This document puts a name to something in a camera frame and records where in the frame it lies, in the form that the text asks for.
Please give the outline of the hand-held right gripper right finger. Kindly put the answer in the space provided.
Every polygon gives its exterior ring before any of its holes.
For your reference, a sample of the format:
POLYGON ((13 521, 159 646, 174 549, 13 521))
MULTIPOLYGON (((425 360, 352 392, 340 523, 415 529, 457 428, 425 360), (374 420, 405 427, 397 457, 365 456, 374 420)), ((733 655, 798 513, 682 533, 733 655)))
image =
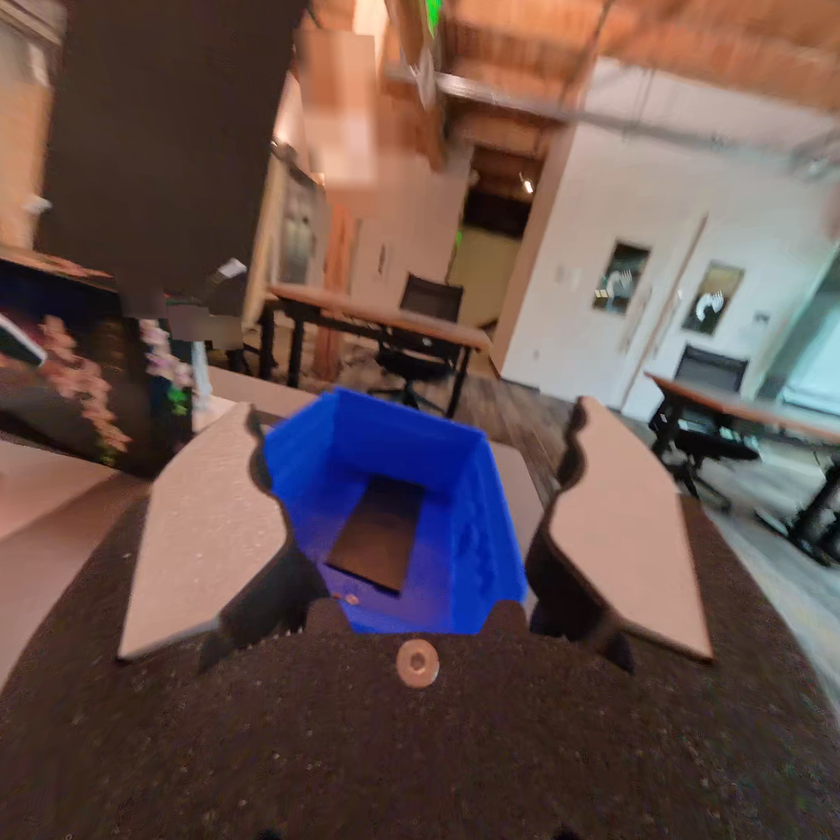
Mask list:
POLYGON ((665 467, 606 406, 578 398, 559 489, 526 557, 529 630, 632 664, 629 638, 714 660, 686 520, 665 467))

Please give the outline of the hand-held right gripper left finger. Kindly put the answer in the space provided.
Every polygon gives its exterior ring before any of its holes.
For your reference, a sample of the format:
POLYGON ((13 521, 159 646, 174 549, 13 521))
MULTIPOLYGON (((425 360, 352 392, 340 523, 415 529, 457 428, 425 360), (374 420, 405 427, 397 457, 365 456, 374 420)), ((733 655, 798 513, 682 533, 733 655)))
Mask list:
POLYGON ((119 659, 209 634, 244 649, 306 613, 306 558, 272 493, 252 405, 232 405, 150 489, 119 659))

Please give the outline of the blue plastic bin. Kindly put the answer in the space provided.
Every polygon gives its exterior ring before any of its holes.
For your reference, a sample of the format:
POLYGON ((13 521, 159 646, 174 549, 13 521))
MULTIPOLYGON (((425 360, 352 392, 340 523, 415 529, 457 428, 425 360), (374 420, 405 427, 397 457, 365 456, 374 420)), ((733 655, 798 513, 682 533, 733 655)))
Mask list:
POLYGON ((527 582, 487 436, 336 389, 266 433, 271 489, 368 634, 476 634, 527 582))

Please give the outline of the black flower print box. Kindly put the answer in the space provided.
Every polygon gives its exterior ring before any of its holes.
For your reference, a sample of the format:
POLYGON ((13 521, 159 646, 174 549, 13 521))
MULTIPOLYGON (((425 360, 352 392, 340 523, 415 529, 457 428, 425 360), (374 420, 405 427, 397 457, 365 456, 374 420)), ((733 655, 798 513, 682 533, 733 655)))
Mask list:
POLYGON ((193 345, 110 276, 2 247, 3 435, 153 478, 194 437, 194 384, 193 345))

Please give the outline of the white double door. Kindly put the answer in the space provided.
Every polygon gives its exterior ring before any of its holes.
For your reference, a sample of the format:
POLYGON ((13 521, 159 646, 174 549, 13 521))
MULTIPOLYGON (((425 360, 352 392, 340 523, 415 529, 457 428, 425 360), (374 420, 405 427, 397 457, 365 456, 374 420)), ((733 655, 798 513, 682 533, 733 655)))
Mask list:
POLYGON ((778 400, 808 411, 839 414, 839 254, 791 332, 778 400))

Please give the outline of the black panel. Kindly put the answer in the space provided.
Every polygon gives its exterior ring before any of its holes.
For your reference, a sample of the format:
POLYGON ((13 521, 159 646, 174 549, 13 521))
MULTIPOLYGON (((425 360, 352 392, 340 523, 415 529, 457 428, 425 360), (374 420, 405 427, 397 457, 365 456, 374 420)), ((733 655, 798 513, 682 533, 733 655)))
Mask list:
POLYGON ((307 5, 65 2, 34 250, 171 292, 248 264, 307 5))

